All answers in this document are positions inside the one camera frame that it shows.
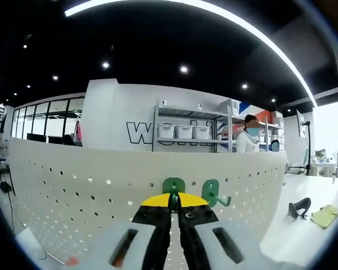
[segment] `curved light strip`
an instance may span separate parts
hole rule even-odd
[[[89,0],[85,3],[79,4],[75,7],[72,7],[65,11],[65,15],[67,17],[74,15],[76,13],[79,13],[83,10],[86,10],[91,7],[96,7],[99,5],[107,4],[107,3],[114,3],[114,2],[120,2],[120,1],[139,1],[139,0]],[[266,45],[269,46],[286,64],[287,66],[293,71],[293,73],[297,76],[298,80],[304,87],[305,91],[307,92],[310,100],[313,103],[314,107],[317,107],[317,103],[313,97],[313,94],[311,93],[307,83],[305,82],[302,75],[299,73],[295,65],[289,60],[289,58],[282,52],[281,49],[278,48],[277,45],[274,44],[273,41],[271,41],[266,35],[264,35],[261,31],[256,29],[253,25],[249,24],[248,22],[244,21],[240,17],[234,15],[233,13],[224,10],[223,8],[217,7],[213,4],[201,1],[201,0],[152,0],[152,1],[169,1],[169,2],[177,2],[177,3],[183,3],[188,6],[198,7],[203,10],[210,11],[212,13],[215,13],[217,15],[220,15],[239,26],[245,28],[247,31],[255,35],[257,38],[259,38],[261,41],[263,41]]]

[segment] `person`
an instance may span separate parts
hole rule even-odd
[[[237,153],[256,153],[259,149],[259,122],[248,114],[244,119],[244,130],[237,138]]]
[[[63,145],[72,145],[72,146],[75,146],[75,143],[73,141],[73,138],[66,134],[63,136]]]
[[[270,143],[270,149],[273,151],[273,152],[279,152],[279,141],[277,139],[273,140],[271,143]]]

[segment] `black ceiling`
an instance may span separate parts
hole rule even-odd
[[[271,110],[306,97],[298,80],[272,52],[263,56],[255,70],[241,65],[262,42],[205,10],[166,1],[125,1],[66,18],[65,10],[85,1],[18,0],[10,7],[2,2],[0,101],[11,106],[85,92],[88,81],[99,78],[195,89]],[[302,15],[290,0],[208,2],[268,36]],[[291,81],[273,84],[279,76],[265,73],[268,57],[278,58],[272,68],[290,74]],[[104,70],[103,61],[110,68]],[[180,65],[187,65],[189,74],[180,74]],[[59,80],[54,82],[52,75]],[[338,86],[334,58],[304,77],[314,93]],[[240,88],[243,82],[250,85],[247,91]],[[276,104],[270,101],[273,97]]]

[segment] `face mask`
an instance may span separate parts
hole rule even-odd
[[[272,144],[272,151],[273,152],[278,152],[279,151],[279,143],[278,142],[274,142]]]
[[[259,136],[259,128],[247,128],[247,132],[252,137],[258,137]]]

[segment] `yellow cloth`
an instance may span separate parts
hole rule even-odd
[[[327,204],[320,211],[312,213],[310,218],[315,224],[319,225],[320,228],[325,229],[338,217],[338,209],[333,205]]]

